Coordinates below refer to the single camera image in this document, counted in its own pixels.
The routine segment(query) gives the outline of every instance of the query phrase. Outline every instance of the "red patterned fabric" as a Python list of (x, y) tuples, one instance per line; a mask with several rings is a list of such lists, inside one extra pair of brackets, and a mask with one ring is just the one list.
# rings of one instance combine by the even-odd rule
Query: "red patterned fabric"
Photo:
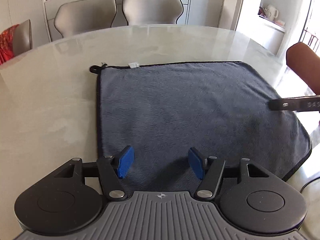
[(14, 57), (12, 49), (13, 33), (19, 24), (14, 25), (0, 34), (0, 65)]

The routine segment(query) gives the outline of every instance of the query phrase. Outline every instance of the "microfiber cloth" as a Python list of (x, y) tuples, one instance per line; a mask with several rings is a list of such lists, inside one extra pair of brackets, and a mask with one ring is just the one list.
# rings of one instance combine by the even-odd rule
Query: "microfiber cloth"
[(128, 193), (184, 191), (200, 181), (190, 147), (227, 165), (247, 157), (287, 180), (310, 156), (308, 133), (291, 111), (270, 111), (276, 91), (243, 62), (190, 62), (127, 69), (97, 79), (98, 154), (125, 146), (135, 159), (122, 184)]

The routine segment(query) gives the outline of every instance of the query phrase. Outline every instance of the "blue pad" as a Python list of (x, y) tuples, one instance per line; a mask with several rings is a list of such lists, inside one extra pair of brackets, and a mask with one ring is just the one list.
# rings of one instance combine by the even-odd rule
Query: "blue pad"
[(202, 164), (202, 159), (199, 156), (199, 153), (197, 151), (194, 151), (192, 148), (190, 148), (188, 151), (188, 161), (190, 167), (192, 168), (197, 178), (203, 180), (204, 168)]
[(127, 146), (122, 151), (122, 156), (119, 159), (119, 167), (116, 170), (119, 179), (125, 178), (129, 168), (131, 167), (134, 161), (134, 149), (132, 146)]

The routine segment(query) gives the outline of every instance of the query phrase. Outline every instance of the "white logo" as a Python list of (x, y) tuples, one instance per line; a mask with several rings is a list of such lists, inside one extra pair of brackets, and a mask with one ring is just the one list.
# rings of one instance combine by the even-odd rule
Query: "white logo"
[(167, 196), (167, 195), (165, 195), (165, 194), (163, 194), (163, 193), (157, 195), (157, 197), (159, 197), (159, 198), (161, 198), (161, 199), (164, 198), (164, 197), (166, 197), (166, 196)]

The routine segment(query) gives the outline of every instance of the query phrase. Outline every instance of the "silver screw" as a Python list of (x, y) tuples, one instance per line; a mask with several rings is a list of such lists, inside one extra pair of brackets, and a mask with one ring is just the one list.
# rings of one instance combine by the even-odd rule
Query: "silver screw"
[(113, 190), (109, 193), (112, 198), (122, 198), (124, 197), (124, 192), (122, 190)]
[(209, 198), (212, 197), (212, 192), (210, 190), (199, 190), (197, 195), (201, 198)]

